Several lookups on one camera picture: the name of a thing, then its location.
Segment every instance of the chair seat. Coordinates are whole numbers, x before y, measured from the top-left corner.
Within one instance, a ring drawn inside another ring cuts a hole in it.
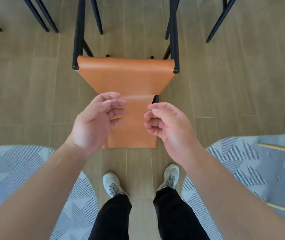
[[[118,92],[128,102],[124,122],[114,127],[104,148],[156,148],[143,115],[155,95],[174,77],[174,60],[78,57],[78,72],[98,93]]]

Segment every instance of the hand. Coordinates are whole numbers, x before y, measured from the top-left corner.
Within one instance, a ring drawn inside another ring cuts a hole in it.
[[[169,156],[184,167],[198,144],[187,116],[169,103],[150,104],[148,109],[144,114],[149,119],[144,123],[147,132],[161,138]]]
[[[121,123],[122,118],[114,117],[126,113],[125,109],[119,107],[127,106],[127,102],[119,98],[120,94],[116,92],[95,97],[77,116],[66,142],[76,145],[85,157],[94,154],[102,147],[112,127]]]

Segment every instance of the shoelace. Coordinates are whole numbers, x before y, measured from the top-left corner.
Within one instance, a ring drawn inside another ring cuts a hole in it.
[[[166,180],[166,183],[165,185],[170,187],[170,188],[173,188],[173,183],[175,182],[175,176],[173,176],[172,174],[169,175],[168,179]]]
[[[109,185],[109,193],[111,195],[116,195],[116,194],[120,193],[120,190],[117,187],[117,185],[115,185],[115,183],[112,183],[111,185]]]

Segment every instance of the forearm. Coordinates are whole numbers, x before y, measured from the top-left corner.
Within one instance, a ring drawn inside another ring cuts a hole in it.
[[[68,144],[0,206],[0,239],[49,239],[85,164]]]
[[[285,220],[195,145],[184,168],[225,239],[285,239]]]

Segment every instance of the foot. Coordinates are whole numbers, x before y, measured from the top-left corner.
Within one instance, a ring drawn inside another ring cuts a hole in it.
[[[179,179],[179,167],[175,164],[170,164],[164,171],[164,182],[159,186],[157,191],[170,187],[175,189]]]
[[[114,173],[106,173],[102,177],[102,184],[105,188],[105,191],[109,194],[109,196],[112,198],[117,194],[123,194],[126,193],[122,190],[119,182],[119,178]]]

